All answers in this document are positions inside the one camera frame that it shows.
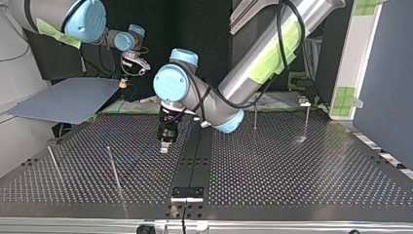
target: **white panel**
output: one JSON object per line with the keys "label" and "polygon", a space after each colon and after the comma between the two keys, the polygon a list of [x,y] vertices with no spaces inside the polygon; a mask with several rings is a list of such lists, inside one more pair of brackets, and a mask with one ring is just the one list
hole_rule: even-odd
{"label": "white panel", "polygon": [[338,75],[338,87],[354,87],[357,84],[359,70],[366,61],[374,22],[374,16],[353,17]]}
{"label": "white panel", "polygon": [[[13,20],[9,11],[1,4],[0,7],[21,33],[21,27]],[[31,50],[22,58],[1,61],[19,56],[27,48],[27,43],[17,35],[2,13],[0,13],[0,35],[1,177],[46,146],[46,141],[53,137],[51,126],[54,123],[14,118],[2,113],[17,102],[47,89],[47,83],[42,80]]]}
{"label": "white panel", "polygon": [[0,177],[45,148],[56,123],[13,118],[0,124]]}
{"label": "white panel", "polygon": [[[9,11],[3,12],[21,32],[21,27],[13,20]],[[24,42],[0,13],[0,60],[9,59],[24,53],[27,43]],[[11,61],[0,61],[0,106],[28,98],[47,89],[42,80],[31,50],[22,58]]]}

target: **vertical metal pin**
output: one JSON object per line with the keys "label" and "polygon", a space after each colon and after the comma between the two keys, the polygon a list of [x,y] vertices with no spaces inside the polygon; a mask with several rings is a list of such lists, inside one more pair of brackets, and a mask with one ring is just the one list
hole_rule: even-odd
{"label": "vertical metal pin", "polygon": [[255,117],[254,117],[254,130],[257,130],[257,122],[258,122],[258,109],[257,109],[257,105],[254,105],[254,112],[255,112]]}
{"label": "vertical metal pin", "polygon": [[57,173],[58,173],[58,176],[60,177],[61,184],[64,184],[63,176],[61,175],[60,168],[58,167],[55,154],[50,146],[48,146],[48,150],[49,150],[49,154],[52,157],[53,164],[55,165],[55,168],[57,168]]}
{"label": "vertical metal pin", "polygon": [[306,126],[309,124],[310,108],[311,108],[311,105],[309,105],[309,106],[307,107]]}
{"label": "vertical metal pin", "polygon": [[58,168],[58,164],[57,164],[57,161],[56,161],[56,158],[55,158],[55,154],[53,153],[53,150],[52,150],[52,148],[51,148],[50,146],[48,146],[48,150],[49,150],[49,154],[50,154],[51,157],[52,157],[53,164],[55,165],[55,167]]}
{"label": "vertical metal pin", "polygon": [[110,158],[110,163],[112,164],[113,175],[115,176],[116,183],[118,185],[118,188],[122,189],[121,182],[119,181],[119,177],[118,177],[118,171],[116,170],[115,161],[113,160],[112,150],[110,149],[110,146],[107,146],[106,149],[107,149],[107,154],[109,155],[109,158]]}

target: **metal bracket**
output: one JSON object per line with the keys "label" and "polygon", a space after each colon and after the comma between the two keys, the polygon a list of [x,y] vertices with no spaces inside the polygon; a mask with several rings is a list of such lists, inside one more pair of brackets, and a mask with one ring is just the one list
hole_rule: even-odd
{"label": "metal bracket", "polygon": [[197,234],[209,234],[209,227],[206,221],[200,221],[197,225]]}
{"label": "metal bracket", "polygon": [[262,9],[279,4],[279,0],[243,0],[230,17],[230,32],[235,35]]}
{"label": "metal bracket", "polygon": [[172,202],[197,203],[204,201],[204,189],[202,187],[175,187],[173,188]]}
{"label": "metal bracket", "polygon": [[166,221],[155,222],[156,234],[169,234]]}

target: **metal frame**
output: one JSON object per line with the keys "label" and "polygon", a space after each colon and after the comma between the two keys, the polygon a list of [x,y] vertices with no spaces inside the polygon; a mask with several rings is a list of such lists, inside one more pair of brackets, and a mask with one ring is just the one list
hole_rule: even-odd
{"label": "metal frame", "polygon": [[[157,234],[182,233],[172,220],[0,218],[0,233],[135,233],[139,225],[154,226]],[[410,223],[379,222],[230,222],[186,221],[187,233],[411,233]]]}

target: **gray surface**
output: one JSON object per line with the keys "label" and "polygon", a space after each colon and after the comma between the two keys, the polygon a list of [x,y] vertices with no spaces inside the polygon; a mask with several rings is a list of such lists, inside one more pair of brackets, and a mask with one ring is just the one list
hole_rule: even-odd
{"label": "gray surface", "polygon": [[389,1],[383,5],[360,99],[364,102],[355,116],[355,127],[413,169],[413,1]]}
{"label": "gray surface", "polygon": [[119,89],[119,81],[72,78],[29,98],[9,113],[19,117],[81,124],[95,114]]}
{"label": "gray surface", "polygon": [[[190,132],[188,118],[169,154],[159,152],[157,115],[103,116],[0,179],[0,216],[165,218],[170,186]],[[106,146],[122,185],[118,191]]]}
{"label": "gray surface", "polygon": [[413,181],[340,124],[312,113],[302,141],[305,112],[258,119],[213,131],[209,179],[193,175],[208,186],[203,218],[413,222]]}

